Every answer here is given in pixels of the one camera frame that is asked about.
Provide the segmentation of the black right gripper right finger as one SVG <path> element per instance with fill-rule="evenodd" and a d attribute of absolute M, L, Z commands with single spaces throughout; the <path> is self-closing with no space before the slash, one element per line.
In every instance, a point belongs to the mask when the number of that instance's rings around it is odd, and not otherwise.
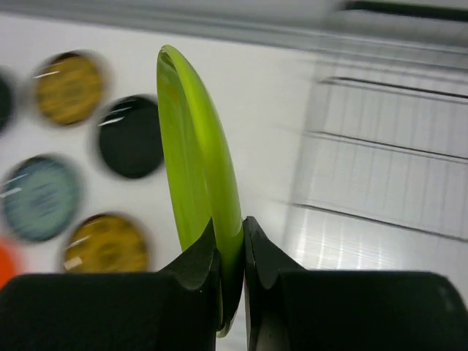
<path fill-rule="evenodd" d="M 465 350 L 467 308 L 444 276 L 307 270 L 243 223 L 249 350 Z"/>

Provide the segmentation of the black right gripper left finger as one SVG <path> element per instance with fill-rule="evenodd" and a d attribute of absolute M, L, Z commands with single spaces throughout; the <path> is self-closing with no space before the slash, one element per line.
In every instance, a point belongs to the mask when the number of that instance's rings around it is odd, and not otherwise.
<path fill-rule="evenodd" d="M 37 273 L 1 289 L 3 350 L 214 350 L 214 227 L 162 270 Z"/>

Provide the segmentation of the lime green plate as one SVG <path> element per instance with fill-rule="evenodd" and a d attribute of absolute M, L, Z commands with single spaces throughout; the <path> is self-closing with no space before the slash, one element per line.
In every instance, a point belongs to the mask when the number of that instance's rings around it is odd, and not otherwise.
<path fill-rule="evenodd" d="M 157 56 L 159 124 L 181 248 L 208 223 L 220 255 L 219 338 L 230 331 L 241 297 L 244 259 L 241 206 L 222 123 L 195 68 L 171 45 Z"/>

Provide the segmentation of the orange plate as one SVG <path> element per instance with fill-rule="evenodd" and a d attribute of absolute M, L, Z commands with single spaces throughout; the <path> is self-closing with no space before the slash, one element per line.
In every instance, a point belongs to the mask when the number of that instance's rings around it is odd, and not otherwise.
<path fill-rule="evenodd" d="M 15 276 L 23 273 L 20 252 L 13 242 L 1 237 L 0 241 L 0 288 Z"/>

